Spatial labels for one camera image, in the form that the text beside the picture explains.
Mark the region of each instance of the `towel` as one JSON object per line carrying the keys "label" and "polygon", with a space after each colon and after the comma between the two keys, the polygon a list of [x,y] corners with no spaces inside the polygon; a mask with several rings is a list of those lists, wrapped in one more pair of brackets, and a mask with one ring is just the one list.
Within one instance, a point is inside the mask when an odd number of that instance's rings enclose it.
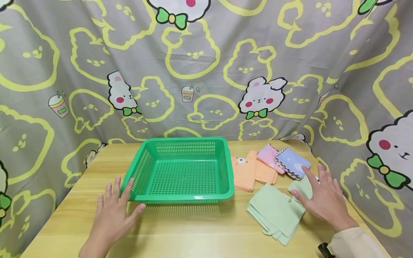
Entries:
{"label": "towel", "polygon": [[269,184],[250,200],[247,213],[271,235],[286,246],[292,238],[305,209],[293,198]]}
{"label": "towel", "polygon": [[307,168],[311,167],[311,163],[308,160],[301,157],[290,148],[280,151],[275,157],[275,162],[280,164],[283,170],[295,180],[300,180],[305,176],[305,173],[301,168],[302,165]]}
{"label": "towel", "polygon": [[256,151],[250,151],[246,158],[231,157],[236,189],[247,192],[254,190],[256,157]]}
{"label": "towel", "polygon": [[271,144],[267,144],[261,151],[258,152],[257,158],[267,164],[269,167],[273,168],[280,174],[284,174],[284,170],[279,166],[279,164],[275,163],[275,157],[278,155],[278,150],[271,146]]}
{"label": "towel", "polygon": [[294,180],[287,190],[291,192],[293,189],[300,191],[307,199],[313,197],[313,188],[307,176],[304,176],[300,181]]}
{"label": "towel", "polygon": [[264,162],[256,161],[255,180],[263,183],[273,185],[277,182],[278,173],[267,166]]}

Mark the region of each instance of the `patterned fabric backdrop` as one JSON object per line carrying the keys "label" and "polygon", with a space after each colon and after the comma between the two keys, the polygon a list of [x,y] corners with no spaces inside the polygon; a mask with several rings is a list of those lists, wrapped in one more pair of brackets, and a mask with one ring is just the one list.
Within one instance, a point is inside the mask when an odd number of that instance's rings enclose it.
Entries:
{"label": "patterned fabric backdrop", "polygon": [[0,6],[0,257],[19,257],[105,145],[212,135],[303,141],[392,257],[411,257],[412,1]]}

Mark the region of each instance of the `green bow tie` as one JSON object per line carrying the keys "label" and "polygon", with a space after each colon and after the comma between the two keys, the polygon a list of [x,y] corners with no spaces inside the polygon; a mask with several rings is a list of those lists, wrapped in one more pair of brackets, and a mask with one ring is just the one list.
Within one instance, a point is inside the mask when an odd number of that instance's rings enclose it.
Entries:
{"label": "green bow tie", "polygon": [[123,110],[123,115],[124,115],[124,116],[130,116],[130,115],[133,114],[133,113],[142,114],[142,113],[140,112],[139,107],[133,107],[133,108],[124,107],[124,108],[122,108],[122,110]]}
{"label": "green bow tie", "polygon": [[167,22],[175,24],[175,26],[180,30],[186,29],[186,22],[188,21],[187,14],[170,14],[164,8],[159,7],[158,13],[156,14],[156,21],[160,24],[165,24]]}
{"label": "green bow tie", "polygon": [[261,118],[266,118],[267,117],[267,112],[268,109],[261,109],[260,111],[248,111],[247,112],[247,117],[246,119],[249,120],[251,118],[253,118],[254,116],[259,116]]}
{"label": "green bow tie", "polygon": [[6,194],[0,192],[0,219],[6,216],[6,210],[10,207],[12,199]]}
{"label": "green bow tie", "polygon": [[364,0],[364,2],[358,8],[358,14],[363,15],[368,13],[376,4],[377,0]]}
{"label": "green bow tie", "polygon": [[390,170],[388,166],[383,164],[382,159],[380,158],[379,155],[374,154],[370,158],[367,159],[367,164],[370,165],[370,167],[377,169],[380,174],[385,176],[385,181],[386,183],[394,189],[401,189],[403,186],[410,184],[410,179],[406,177],[405,175]]}

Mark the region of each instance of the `basket rim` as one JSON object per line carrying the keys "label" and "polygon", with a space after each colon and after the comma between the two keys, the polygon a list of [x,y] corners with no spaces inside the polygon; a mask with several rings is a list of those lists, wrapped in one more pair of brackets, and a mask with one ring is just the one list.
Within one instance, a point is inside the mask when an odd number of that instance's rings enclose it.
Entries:
{"label": "basket rim", "polygon": [[223,201],[231,198],[234,195],[235,192],[235,186],[234,186],[234,172],[232,168],[232,163],[231,163],[231,155],[230,155],[230,150],[228,146],[228,142],[224,137],[220,136],[212,136],[212,137],[177,137],[177,138],[150,138],[146,139],[140,148],[137,150],[132,163],[130,164],[128,171],[126,172],[123,182],[121,185],[121,194],[126,188],[127,181],[125,180],[128,178],[128,180],[132,177],[132,174],[134,172],[134,168],[136,167],[136,164],[139,161],[139,158],[141,157],[146,145],[149,142],[154,142],[154,141],[168,141],[168,142],[177,142],[177,141],[186,141],[186,140],[191,140],[191,141],[200,141],[200,140],[220,140],[223,142],[223,147],[224,147],[224,154],[225,154],[225,162],[227,165],[227,176],[228,176],[228,184],[229,188],[226,193],[223,194],[198,194],[198,195],[193,195],[193,194],[177,194],[177,195],[168,195],[168,194],[154,194],[154,195],[130,195],[129,196],[129,201],[160,201],[160,202],[165,202],[165,203],[171,203],[174,201]]}

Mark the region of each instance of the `sleeve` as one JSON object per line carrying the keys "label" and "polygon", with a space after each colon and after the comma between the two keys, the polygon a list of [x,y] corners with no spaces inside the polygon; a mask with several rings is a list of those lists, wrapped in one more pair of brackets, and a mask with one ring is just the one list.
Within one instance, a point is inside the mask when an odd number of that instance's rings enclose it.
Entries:
{"label": "sleeve", "polygon": [[360,227],[336,233],[328,249],[337,258],[387,258],[373,238]]}

